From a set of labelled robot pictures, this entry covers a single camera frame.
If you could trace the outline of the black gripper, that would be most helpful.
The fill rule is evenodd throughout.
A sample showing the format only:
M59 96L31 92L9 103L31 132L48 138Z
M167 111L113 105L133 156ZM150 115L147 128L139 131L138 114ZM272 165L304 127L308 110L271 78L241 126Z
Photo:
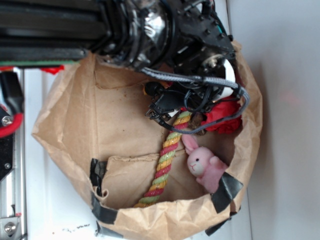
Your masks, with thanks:
M222 99L233 94L217 78L234 83L236 51L215 11L213 0L171 0L174 17L174 49L166 59L173 73L148 69L146 74L169 82L168 87L150 82L145 86L152 103L146 116L163 124L179 111L209 113Z

